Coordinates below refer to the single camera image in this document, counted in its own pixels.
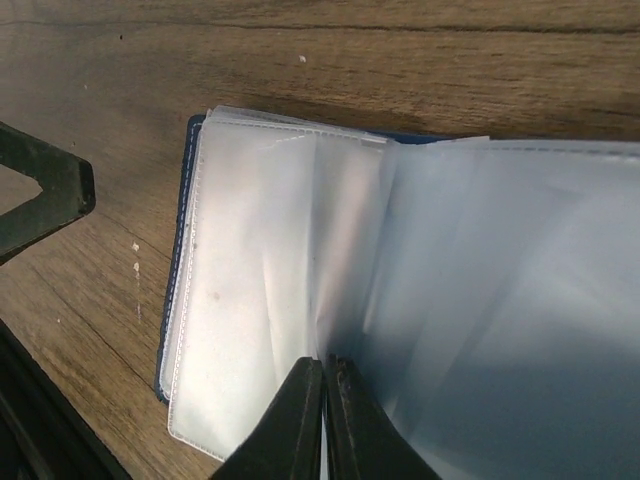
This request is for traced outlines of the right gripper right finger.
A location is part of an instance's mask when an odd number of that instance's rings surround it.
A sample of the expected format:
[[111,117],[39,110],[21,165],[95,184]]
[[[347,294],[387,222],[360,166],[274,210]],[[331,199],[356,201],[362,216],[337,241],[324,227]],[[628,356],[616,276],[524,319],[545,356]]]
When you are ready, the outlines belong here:
[[370,394],[355,363],[331,355],[324,364],[331,479],[437,479]]

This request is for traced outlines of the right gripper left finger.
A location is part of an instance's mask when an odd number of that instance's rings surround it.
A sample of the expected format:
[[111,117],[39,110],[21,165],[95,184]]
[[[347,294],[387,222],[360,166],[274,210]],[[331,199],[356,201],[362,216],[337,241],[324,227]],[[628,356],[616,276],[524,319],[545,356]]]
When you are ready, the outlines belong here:
[[214,479],[318,479],[321,470],[323,370],[298,359],[249,437]]

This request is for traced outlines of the blue card holder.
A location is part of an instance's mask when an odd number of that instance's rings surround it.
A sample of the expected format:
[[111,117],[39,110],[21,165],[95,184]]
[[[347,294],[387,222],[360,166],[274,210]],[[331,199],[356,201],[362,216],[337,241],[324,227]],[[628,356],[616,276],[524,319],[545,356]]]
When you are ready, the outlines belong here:
[[218,460],[352,359],[447,479],[639,475],[639,146],[188,123],[156,392]]

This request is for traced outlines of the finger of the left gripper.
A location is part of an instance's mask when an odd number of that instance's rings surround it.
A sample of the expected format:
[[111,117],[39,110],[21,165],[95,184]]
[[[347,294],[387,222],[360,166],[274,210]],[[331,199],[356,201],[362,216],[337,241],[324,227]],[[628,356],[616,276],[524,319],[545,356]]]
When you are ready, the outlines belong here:
[[1,215],[3,264],[95,208],[88,161],[6,123],[1,124],[1,164],[41,188],[37,196]]

